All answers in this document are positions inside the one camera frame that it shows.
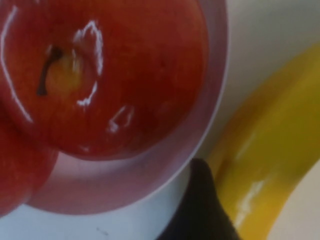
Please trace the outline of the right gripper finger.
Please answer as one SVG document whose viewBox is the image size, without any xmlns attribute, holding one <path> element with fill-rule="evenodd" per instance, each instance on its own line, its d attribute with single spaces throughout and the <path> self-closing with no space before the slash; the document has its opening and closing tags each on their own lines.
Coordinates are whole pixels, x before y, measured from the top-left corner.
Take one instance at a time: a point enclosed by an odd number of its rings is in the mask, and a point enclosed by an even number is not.
<svg viewBox="0 0 320 240">
<path fill-rule="evenodd" d="M 216 192 L 211 169 L 203 159 L 190 163 L 190 179 L 182 201 L 162 233 L 163 240 L 239 240 Z"/>
</svg>

